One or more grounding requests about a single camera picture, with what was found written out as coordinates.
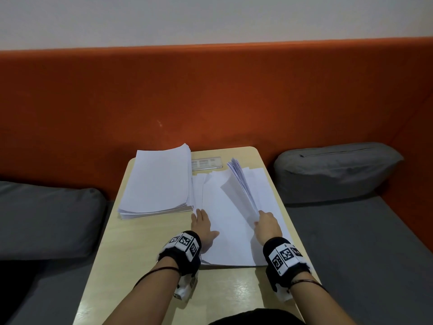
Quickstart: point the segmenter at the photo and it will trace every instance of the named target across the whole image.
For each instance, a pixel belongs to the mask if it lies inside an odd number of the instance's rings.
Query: person's left hand
[[[210,220],[204,210],[197,209],[191,214],[191,230],[195,232],[201,240],[201,252],[206,252],[214,242],[214,239],[219,235],[219,231],[210,231]]]

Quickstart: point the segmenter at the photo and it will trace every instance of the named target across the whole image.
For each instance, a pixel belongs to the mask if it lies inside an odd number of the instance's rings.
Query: black string bracelet
[[[134,285],[134,287],[136,287],[136,286],[138,285],[138,283],[141,282],[141,281],[142,281],[146,276],[148,276],[148,275],[150,275],[151,273],[154,273],[154,272],[156,272],[156,271],[164,270],[164,269],[175,270],[175,271],[177,271],[177,272],[179,273],[180,276],[182,276],[181,271],[180,271],[178,268],[176,268],[176,267],[161,267],[161,268],[156,268],[156,269],[154,269],[154,270],[149,271],[149,272],[148,272],[147,274],[145,274],[142,278],[140,278],[140,279],[138,280],[137,284]]]
[[[314,284],[320,286],[320,287],[321,287],[322,289],[324,289],[326,292],[328,292],[328,290],[325,289],[325,288],[323,287],[322,284],[316,282],[315,280],[311,280],[311,279],[298,279],[298,280],[295,280],[295,281],[293,281],[293,282],[290,283],[290,286],[289,286],[289,289],[288,289],[288,290],[290,290],[290,288],[291,288],[293,285],[298,284],[298,283],[302,283],[302,282],[314,283]]]

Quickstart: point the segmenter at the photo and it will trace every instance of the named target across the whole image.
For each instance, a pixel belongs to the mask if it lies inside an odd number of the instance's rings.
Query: hand
[[[254,222],[256,225],[254,232],[256,233],[257,240],[261,245],[264,245],[271,238],[283,237],[280,225],[272,213],[264,213],[262,210],[258,213],[260,218],[258,221]]]
[[[210,220],[206,211],[197,209],[191,214],[191,230],[195,232],[201,240],[201,252],[206,252],[214,242],[214,239],[219,235],[219,231],[210,231]]]

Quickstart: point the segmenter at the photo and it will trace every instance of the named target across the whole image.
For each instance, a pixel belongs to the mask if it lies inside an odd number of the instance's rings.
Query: wooden table
[[[213,156],[221,157],[224,167],[220,170],[227,169],[226,163],[232,157],[238,159],[242,167],[265,169],[293,243],[309,259],[257,149],[240,147],[192,152],[192,159]],[[128,163],[123,176],[74,325],[102,324],[136,281],[155,265],[156,256],[167,240],[190,229],[190,212],[132,220],[119,218],[117,208],[134,160]],[[185,304],[173,298],[164,324],[208,324],[222,317],[263,307],[285,309],[300,317],[293,300],[285,303],[277,300],[264,267],[200,270],[191,299]]]

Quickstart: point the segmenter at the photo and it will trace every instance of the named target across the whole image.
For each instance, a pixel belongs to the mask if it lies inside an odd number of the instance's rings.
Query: white wall
[[[433,35],[433,0],[0,0],[0,49]]]

